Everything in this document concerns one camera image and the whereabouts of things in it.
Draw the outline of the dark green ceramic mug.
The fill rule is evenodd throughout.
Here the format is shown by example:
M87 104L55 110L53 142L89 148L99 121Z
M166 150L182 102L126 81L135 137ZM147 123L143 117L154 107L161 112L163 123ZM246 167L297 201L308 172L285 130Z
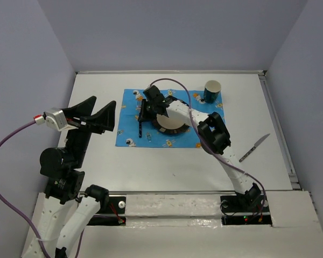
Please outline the dark green ceramic mug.
M206 103L214 103L221 92L221 84L216 80L206 82L203 98Z

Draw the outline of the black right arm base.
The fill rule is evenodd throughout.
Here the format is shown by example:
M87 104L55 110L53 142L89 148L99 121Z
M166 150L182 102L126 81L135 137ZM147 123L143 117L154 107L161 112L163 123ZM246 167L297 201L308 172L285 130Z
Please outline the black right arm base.
M221 222L223 226L272 225L268 199L261 195L252 207L243 207L235 195L220 197Z

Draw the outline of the silver fork black handle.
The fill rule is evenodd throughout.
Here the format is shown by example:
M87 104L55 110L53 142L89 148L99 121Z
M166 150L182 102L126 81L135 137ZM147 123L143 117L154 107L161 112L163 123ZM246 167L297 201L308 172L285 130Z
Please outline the silver fork black handle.
M139 138L142 138L142 119L141 119L142 100L143 100L143 97L137 98L137 107L136 107L136 109L138 111L137 121L138 121L138 137Z

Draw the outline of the blue space-print cloth placemat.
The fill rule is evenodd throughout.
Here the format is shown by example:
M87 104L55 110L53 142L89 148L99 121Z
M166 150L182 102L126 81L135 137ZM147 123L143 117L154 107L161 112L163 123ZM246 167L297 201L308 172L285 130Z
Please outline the blue space-print cloth placemat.
M188 104L184 90L161 90L164 97L172 96ZM204 113L217 112L224 121L222 96L219 93L214 103L204 101L203 93L190 90L192 108ZM199 138L193 127L166 116L157 115L152 121L139 124L138 117L144 98L142 89L125 89L118 122L116 147L143 148L200 148Z

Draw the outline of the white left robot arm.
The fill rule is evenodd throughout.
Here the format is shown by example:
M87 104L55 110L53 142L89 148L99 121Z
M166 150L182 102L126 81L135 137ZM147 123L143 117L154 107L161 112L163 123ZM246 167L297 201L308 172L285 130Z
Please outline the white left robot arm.
M81 171L92 134L113 131L116 102L93 113L96 97L65 109L52 108L36 117L59 132L66 131L64 147L45 149L40 155L40 173L48 178L37 234L23 257L69 257L76 241L96 212L108 207L109 191L90 185L79 192L85 177Z

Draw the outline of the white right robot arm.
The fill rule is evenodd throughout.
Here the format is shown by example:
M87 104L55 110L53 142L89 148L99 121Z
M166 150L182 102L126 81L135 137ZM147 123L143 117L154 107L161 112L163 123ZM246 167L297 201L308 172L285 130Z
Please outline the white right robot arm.
M246 173L231 147L228 129L217 112L204 113L174 96L164 96L155 85L143 91L139 123L149 121L161 133L178 135L193 128L204 151L213 155L231 180L236 194L234 205L249 211L266 202L261 182Z

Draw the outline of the black rimmed dinner plate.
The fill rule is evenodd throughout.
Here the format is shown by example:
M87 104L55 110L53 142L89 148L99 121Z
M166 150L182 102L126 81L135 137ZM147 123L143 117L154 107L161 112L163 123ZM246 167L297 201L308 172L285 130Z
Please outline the black rimmed dinner plate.
M152 119L151 124L157 132L166 135L179 135L189 131L187 124L160 114Z

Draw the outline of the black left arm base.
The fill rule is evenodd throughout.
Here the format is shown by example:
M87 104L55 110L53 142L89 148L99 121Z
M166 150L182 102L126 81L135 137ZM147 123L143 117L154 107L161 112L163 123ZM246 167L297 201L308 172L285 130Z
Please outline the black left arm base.
M110 196L106 207L93 215L88 226L125 226L125 208L127 198L125 196Z

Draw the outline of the silver knife black handle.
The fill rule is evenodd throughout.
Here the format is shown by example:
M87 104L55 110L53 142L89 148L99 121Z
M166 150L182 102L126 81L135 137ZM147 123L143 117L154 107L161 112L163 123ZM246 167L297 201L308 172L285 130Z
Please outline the silver knife black handle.
M239 162L243 162L270 134L266 134L258 139L254 145L239 159Z

